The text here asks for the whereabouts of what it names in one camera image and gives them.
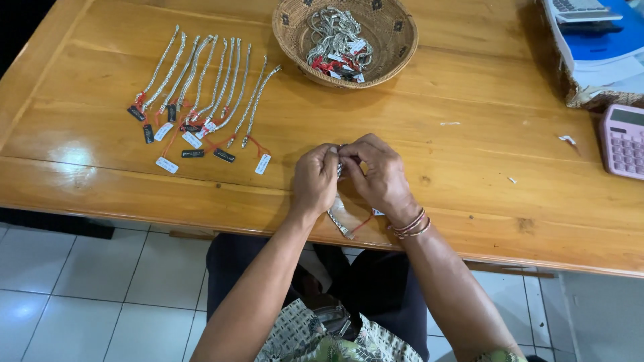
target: calculator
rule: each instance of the calculator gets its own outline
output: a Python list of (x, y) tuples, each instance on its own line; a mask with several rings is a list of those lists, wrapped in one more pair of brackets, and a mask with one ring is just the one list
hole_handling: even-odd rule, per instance
[(621, 20), (597, 0), (550, 0), (560, 23), (585, 23), (589, 21)]
[(600, 133), (606, 171), (644, 180), (644, 110), (613, 104)]

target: calculator display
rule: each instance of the calculator display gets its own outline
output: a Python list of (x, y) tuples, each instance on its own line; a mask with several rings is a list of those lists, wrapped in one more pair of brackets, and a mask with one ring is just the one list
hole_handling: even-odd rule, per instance
[(612, 111), (611, 119), (617, 120), (619, 122), (644, 126), (644, 115), (641, 113), (634, 113), (634, 112), (629, 112), (625, 110), (615, 109)]

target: man's right hand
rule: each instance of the man's right hand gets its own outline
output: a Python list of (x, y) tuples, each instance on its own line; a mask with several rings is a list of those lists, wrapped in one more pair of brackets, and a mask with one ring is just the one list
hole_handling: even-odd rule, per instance
[[(405, 227), (418, 217), (421, 207), (404, 177), (403, 160), (383, 140), (370, 133), (343, 147), (339, 155), (358, 193), (394, 227)], [(366, 175), (361, 161), (367, 165)]]

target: pink calculator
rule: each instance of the pink calculator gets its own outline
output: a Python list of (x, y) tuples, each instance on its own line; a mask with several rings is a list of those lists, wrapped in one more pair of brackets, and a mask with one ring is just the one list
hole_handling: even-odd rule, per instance
[(606, 171), (644, 180), (644, 110), (613, 104), (600, 131)]

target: hand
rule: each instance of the hand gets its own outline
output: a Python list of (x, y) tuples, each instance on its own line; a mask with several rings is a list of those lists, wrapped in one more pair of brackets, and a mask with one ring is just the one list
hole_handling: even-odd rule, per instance
[[(405, 227), (420, 214), (404, 177), (403, 160), (383, 140), (370, 133), (342, 148), (339, 155), (358, 193), (369, 206), (385, 213), (394, 227)], [(367, 165), (366, 175), (360, 161)]]
[(323, 144), (299, 158), (295, 165), (294, 212), (317, 218), (333, 206), (337, 195), (337, 147)]

